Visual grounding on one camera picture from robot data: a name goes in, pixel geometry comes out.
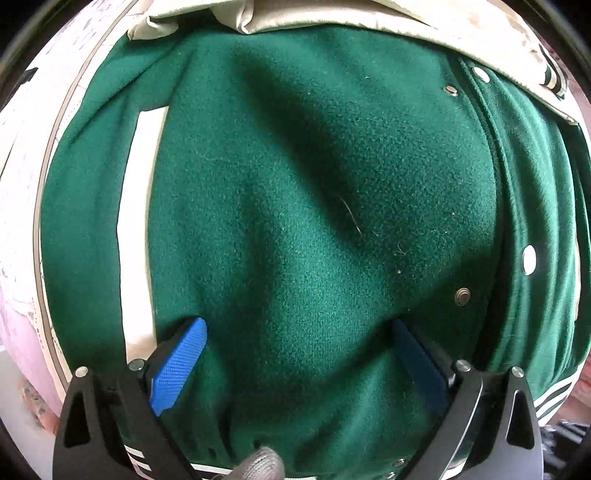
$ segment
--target gray knit glove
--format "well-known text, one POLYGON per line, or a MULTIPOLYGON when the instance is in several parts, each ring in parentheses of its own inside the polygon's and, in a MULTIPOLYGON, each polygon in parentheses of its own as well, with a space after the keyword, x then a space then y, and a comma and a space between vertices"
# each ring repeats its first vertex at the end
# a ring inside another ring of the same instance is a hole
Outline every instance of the gray knit glove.
POLYGON ((224 477, 224 480, 284 480, 283 460, 275 450, 262 447, 224 477))

